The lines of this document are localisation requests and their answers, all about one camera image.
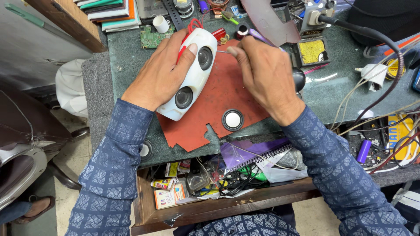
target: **man's right hand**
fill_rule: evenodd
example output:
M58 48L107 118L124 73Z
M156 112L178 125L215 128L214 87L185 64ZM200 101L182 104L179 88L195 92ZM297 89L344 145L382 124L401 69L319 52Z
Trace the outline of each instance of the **man's right hand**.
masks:
M288 53L252 36L227 51L238 60L245 87L280 126L300 116L305 103L296 96Z

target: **white speaker housing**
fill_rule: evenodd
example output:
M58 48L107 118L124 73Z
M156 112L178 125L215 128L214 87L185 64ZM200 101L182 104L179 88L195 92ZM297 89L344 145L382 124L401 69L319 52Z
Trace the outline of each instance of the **white speaker housing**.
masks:
M175 96L173 96L169 100L169 102L158 107L156 110L158 113L174 121L179 121L179 119L181 119L184 116L184 114L190 109L190 107L197 100L198 95L200 95L201 91L204 88L204 85L207 82L207 79L210 76L214 59L216 57L217 40L209 31L205 29L201 29L201 28L194 29L193 32L185 39L185 41L181 45L180 52L183 47L188 47L192 43L196 43L198 46L197 56L195 57L195 60L191 68L186 74L184 82L179 87L179 88L183 88L183 87L191 88L192 93L193 93L193 99L192 99L191 104L185 109L180 109L176 106ZM200 53L200 49L202 47L210 48L212 52L212 56L213 56L211 66L205 71L201 69L200 64L198 62L198 54Z

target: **shirt sleeve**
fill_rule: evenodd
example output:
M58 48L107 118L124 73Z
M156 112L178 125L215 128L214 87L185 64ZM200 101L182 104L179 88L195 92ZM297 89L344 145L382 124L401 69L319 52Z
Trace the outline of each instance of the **shirt sleeve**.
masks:
M340 235L411 235L404 227L407 221L350 154L347 140L328 130L309 107L282 129L341 220Z
M129 236L136 170L153 112L117 100L98 148L79 176L82 185L66 236Z

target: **green circuit board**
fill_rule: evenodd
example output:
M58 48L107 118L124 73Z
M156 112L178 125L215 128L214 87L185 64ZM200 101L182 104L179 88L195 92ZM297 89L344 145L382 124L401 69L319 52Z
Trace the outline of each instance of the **green circuit board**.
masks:
M140 26L142 48L157 48L163 39L169 39L171 37L174 29L175 26L173 24L169 24L169 30L164 34L161 34L159 32L152 33L151 25Z

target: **white cloth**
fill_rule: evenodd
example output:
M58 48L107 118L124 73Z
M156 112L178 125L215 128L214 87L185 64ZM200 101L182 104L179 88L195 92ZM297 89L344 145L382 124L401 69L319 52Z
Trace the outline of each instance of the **white cloth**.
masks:
M81 72L83 62L84 59L75 59L62 65L55 75L55 90L62 109L87 118L87 102Z

